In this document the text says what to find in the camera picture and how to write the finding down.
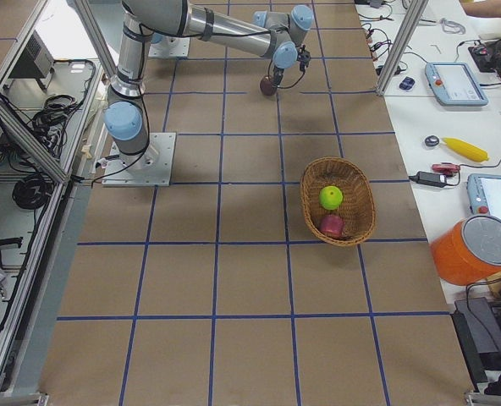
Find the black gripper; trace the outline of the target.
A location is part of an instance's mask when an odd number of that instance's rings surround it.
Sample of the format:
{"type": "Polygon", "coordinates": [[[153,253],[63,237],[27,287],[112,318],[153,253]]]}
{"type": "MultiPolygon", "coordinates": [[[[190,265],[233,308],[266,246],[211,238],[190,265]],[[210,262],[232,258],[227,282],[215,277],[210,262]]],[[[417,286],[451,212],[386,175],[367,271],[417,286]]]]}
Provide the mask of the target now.
{"type": "Polygon", "coordinates": [[[300,71],[306,71],[311,61],[311,53],[306,49],[306,45],[302,44],[298,48],[296,62],[299,64],[300,71]]]}

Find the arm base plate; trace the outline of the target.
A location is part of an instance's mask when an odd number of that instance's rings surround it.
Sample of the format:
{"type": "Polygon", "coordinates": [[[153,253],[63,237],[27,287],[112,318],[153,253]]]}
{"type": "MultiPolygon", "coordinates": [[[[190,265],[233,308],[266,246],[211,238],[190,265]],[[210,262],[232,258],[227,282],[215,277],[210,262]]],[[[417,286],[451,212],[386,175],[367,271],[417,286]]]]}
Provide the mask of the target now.
{"type": "Polygon", "coordinates": [[[187,58],[190,48],[189,38],[154,36],[149,48],[150,58],[187,58]]]}
{"type": "Polygon", "coordinates": [[[150,145],[145,155],[133,165],[129,156],[120,155],[115,142],[111,153],[117,155],[109,160],[101,179],[107,187],[169,186],[176,143],[175,133],[151,133],[150,145]]]}

